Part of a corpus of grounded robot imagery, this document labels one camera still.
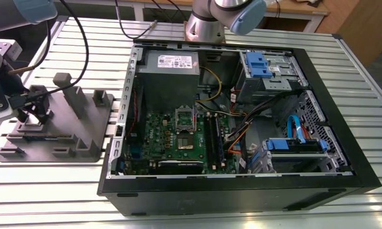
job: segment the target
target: blue latch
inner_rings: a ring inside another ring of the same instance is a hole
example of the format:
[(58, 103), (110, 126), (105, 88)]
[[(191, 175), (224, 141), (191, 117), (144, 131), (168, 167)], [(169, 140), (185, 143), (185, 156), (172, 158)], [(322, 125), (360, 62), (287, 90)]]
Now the blue latch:
[(245, 63), (250, 68), (250, 76), (252, 78), (271, 78), (272, 73), (267, 69), (267, 60), (260, 52), (245, 53)]
[(326, 152), (327, 149), (328, 149), (328, 145), (327, 145), (326, 141), (324, 140), (319, 140), (318, 143), (319, 143), (322, 151)]
[(287, 141), (283, 139), (270, 139), (266, 141), (266, 146), (268, 150), (288, 149)]

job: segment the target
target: power supply label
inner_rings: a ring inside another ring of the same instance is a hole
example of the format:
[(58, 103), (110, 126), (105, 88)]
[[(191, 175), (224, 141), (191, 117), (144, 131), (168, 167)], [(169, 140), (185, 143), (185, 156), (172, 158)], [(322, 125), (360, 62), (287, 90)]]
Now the power supply label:
[(192, 68), (191, 56), (159, 56), (159, 68)]

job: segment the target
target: power cable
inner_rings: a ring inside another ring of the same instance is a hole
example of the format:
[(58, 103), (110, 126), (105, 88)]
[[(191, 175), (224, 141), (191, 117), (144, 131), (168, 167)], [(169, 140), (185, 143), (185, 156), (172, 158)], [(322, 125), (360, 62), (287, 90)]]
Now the power cable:
[(173, 7), (177, 9), (179, 13), (183, 15), (183, 18), (184, 18), (184, 21), (187, 20), (187, 17), (184, 15), (184, 12), (183, 10), (177, 7), (177, 5), (171, 1), (171, 0), (167, 0), (172, 5)]
[(85, 59), (84, 59), (84, 65), (82, 65), (82, 68), (81, 68), (81, 74), (78, 75), (78, 77), (77, 77), (77, 79), (74, 80), (74, 82), (72, 82), (69, 85), (62, 86), (62, 87), (58, 87), (58, 88), (56, 88), (56, 89), (53, 89), (53, 90), (50, 90), (50, 91), (48, 91), (48, 92), (40, 93), (40, 94), (37, 94), (37, 95), (29, 97), (29, 98), (26, 99), (26, 102), (32, 102), (32, 101), (34, 101), (37, 98), (40, 98), (41, 96), (46, 96), (46, 95), (49, 95), (49, 94), (53, 94), (54, 92), (62, 91), (62, 90), (65, 90), (65, 89), (73, 87), (73, 86), (77, 84), (77, 82), (81, 80), (82, 75), (84, 75), (84, 72), (86, 71), (88, 63), (89, 63), (89, 45), (88, 45), (86, 36), (85, 36), (85, 34), (84, 34), (81, 22), (78, 21), (77, 16), (76, 16), (73, 10), (70, 9), (70, 7), (68, 6), (68, 4), (65, 3), (65, 0), (58, 0), (58, 1), (61, 2), (61, 4), (64, 5), (64, 7), (66, 8), (68, 12), (70, 13), (70, 15), (72, 15), (72, 17), (73, 17), (73, 19), (74, 19), (74, 21), (76, 21), (76, 23), (77, 23), (77, 27), (78, 27), (78, 29), (80, 29), (80, 31), (81, 31), (82, 42), (84, 42), (84, 49), (85, 49)]
[(121, 32), (123, 32), (124, 36), (125, 36), (128, 39), (137, 39), (137, 38), (140, 38), (140, 37), (147, 33), (147, 31), (151, 30), (151, 29), (155, 27), (155, 25), (156, 25), (156, 23), (157, 23), (156, 20), (149, 24), (148, 28), (140, 33), (139, 36), (131, 37), (129, 35), (127, 35), (127, 33), (125, 33), (125, 31), (124, 31), (124, 28), (123, 28), (123, 26), (121, 26), (121, 19), (120, 19), (120, 11), (119, 11), (117, 0), (114, 0), (114, 9), (116, 9), (116, 16), (117, 16), (117, 20), (119, 20), (120, 29), (121, 29)]

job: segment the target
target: motherboard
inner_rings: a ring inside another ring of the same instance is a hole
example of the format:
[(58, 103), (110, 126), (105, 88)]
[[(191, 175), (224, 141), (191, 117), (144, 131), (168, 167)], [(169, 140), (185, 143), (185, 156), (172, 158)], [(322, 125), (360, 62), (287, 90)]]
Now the motherboard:
[(131, 175), (235, 173), (233, 155), (225, 154), (223, 140), (229, 132), (224, 115), (193, 113), (179, 108), (172, 113), (148, 113), (143, 146), (131, 146)]

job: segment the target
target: ram slot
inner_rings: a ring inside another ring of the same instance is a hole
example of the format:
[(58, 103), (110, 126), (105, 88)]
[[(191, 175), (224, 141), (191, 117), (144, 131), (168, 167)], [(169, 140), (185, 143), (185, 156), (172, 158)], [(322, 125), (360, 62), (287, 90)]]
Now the ram slot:
[(215, 116), (215, 126), (216, 126), (216, 141), (217, 141), (217, 156), (219, 156), (219, 165), (224, 167), (224, 154), (223, 154), (223, 141), (220, 134), (219, 118)]
[(213, 154), (213, 142), (212, 142), (212, 130), (211, 130), (211, 119), (209, 117), (204, 117), (204, 146), (205, 146), (205, 158), (208, 163), (208, 168), (216, 169), (216, 165), (213, 162), (215, 154)]
[(217, 140), (217, 134), (220, 137), (220, 129), (217, 128), (219, 126), (216, 126), (216, 122), (217, 122), (217, 118), (215, 116), (211, 116), (209, 124), (211, 124), (211, 141), (212, 141), (212, 148), (213, 148), (213, 160), (215, 160), (216, 168), (219, 168), (221, 164), (219, 144), (221, 144), (221, 141)]

